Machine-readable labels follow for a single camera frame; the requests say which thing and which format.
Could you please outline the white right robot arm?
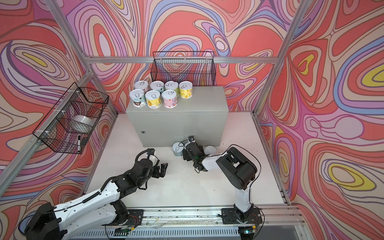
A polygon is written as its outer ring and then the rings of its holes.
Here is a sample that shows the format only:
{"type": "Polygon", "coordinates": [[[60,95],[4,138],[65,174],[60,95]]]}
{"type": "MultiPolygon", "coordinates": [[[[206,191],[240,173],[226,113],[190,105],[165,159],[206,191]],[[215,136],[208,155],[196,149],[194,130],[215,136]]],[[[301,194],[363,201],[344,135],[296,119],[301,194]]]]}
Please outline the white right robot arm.
{"type": "Polygon", "coordinates": [[[221,170],[235,188],[236,200],[231,208],[221,209],[218,217],[225,225],[254,223],[262,221],[252,203],[251,188],[257,179],[258,168],[240,150],[239,145],[230,145],[221,154],[206,154],[196,141],[183,146],[183,158],[192,161],[197,173],[221,170]]]}

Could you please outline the grey metal cabinet box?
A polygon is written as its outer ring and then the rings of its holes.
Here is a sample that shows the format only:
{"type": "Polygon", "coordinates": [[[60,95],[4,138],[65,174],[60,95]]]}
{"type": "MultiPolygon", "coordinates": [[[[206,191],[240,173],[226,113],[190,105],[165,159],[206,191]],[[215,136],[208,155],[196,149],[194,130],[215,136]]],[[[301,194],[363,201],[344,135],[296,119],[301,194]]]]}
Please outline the grey metal cabinet box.
{"type": "Polygon", "coordinates": [[[229,108],[223,87],[194,87],[190,99],[172,109],[135,108],[126,114],[144,147],[170,147],[193,136],[203,146],[221,144],[229,108]]]}

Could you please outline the yellow green label can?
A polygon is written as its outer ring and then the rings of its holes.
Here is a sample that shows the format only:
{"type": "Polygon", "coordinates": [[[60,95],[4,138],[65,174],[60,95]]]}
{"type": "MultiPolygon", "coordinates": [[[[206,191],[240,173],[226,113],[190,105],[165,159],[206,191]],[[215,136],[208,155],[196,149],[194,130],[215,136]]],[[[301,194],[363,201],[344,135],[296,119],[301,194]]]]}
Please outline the yellow green label can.
{"type": "Polygon", "coordinates": [[[206,146],[204,148],[204,154],[205,155],[209,155],[210,156],[210,155],[215,155],[216,153],[217,153],[217,150],[213,146],[206,146]]]}

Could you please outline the yellow label can front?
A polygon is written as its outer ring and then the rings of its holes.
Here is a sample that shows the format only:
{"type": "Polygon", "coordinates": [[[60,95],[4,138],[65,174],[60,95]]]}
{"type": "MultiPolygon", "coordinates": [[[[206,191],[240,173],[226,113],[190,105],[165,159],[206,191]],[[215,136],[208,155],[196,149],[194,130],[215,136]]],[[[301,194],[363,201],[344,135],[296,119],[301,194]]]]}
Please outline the yellow label can front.
{"type": "Polygon", "coordinates": [[[150,109],[158,109],[162,106],[161,94],[156,90],[146,92],[145,98],[150,109]]]}

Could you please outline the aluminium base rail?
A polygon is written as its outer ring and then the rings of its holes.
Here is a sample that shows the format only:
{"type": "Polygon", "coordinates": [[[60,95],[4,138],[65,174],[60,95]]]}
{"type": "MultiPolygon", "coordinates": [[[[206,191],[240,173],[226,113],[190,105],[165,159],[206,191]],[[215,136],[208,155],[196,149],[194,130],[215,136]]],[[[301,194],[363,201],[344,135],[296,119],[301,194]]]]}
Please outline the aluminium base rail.
{"type": "Polygon", "coordinates": [[[73,240],[311,240],[299,209],[259,206],[247,223],[225,224],[222,206],[144,208],[128,226],[97,226],[73,240]]]}

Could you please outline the black marker pen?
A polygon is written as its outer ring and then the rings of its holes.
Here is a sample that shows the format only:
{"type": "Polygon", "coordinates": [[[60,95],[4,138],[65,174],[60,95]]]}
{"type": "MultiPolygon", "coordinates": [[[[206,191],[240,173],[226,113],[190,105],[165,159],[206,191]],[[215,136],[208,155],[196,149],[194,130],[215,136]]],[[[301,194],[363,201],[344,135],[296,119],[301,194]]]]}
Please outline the black marker pen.
{"type": "Polygon", "coordinates": [[[81,136],[80,136],[80,135],[78,136],[78,144],[77,144],[77,147],[78,147],[78,153],[81,153],[81,151],[82,151],[82,146],[81,146],[81,136]]]}

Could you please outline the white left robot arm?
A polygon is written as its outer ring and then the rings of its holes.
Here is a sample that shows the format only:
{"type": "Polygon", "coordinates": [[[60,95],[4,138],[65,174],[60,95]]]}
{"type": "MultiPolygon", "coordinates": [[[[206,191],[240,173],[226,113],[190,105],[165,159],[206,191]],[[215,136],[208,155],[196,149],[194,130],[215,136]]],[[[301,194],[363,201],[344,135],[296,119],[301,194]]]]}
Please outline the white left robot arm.
{"type": "Polygon", "coordinates": [[[131,214],[122,199],[137,190],[146,190],[150,178],[163,178],[167,163],[155,156],[141,159],[124,174],[108,178],[101,188],[64,204],[44,204],[26,226],[18,226],[28,240],[69,240],[103,225],[128,225],[135,228],[140,220],[131,214]]]}

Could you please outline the pink label can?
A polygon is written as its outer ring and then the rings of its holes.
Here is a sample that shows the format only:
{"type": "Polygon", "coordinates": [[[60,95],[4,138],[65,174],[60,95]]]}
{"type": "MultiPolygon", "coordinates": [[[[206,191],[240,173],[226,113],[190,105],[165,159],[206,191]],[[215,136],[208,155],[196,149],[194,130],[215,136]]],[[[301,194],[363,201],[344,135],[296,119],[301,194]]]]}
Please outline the pink label can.
{"type": "Polygon", "coordinates": [[[147,81],[137,81],[134,84],[134,88],[143,90],[146,93],[149,90],[149,83],[147,81]]]}
{"type": "Polygon", "coordinates": [[[178,95],[174,90],[166,90],[162,93],[165,108],[172,109],[178,104],[178,95]]]}

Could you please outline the blue label can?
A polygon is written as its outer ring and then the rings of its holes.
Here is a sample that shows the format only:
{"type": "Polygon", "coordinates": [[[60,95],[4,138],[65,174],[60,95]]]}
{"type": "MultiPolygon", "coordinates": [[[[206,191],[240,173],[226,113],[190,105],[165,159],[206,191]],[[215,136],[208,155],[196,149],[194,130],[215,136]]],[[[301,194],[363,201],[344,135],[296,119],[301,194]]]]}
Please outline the blue label can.
{"type": "Polygon", "coordinates": [[[173,144],[172,149],[173,149],[173,154],[176,157],[181,157],[183,155],[184,144],[182,144],[181,142],[176,142],[173,144]]]}

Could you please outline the brown label can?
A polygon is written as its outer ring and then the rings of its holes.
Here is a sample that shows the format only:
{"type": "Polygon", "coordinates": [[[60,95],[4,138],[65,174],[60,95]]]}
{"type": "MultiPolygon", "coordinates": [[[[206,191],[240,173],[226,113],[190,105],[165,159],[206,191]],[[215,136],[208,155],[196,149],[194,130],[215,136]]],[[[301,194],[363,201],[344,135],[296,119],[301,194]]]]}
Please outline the brown label can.
{"type": "Polygon", "coordinates": [[[142,108],[146,105],[145,92],[140,89],[130,91],[129,97],[134,107],[142,108]]]}
{"type": "Polygon", "coordinates": [[[150,84],[150,88],[154,91],[158,91],[160,94],[165,91],[164,83],[161,81],[154,81],[150,84]]]}

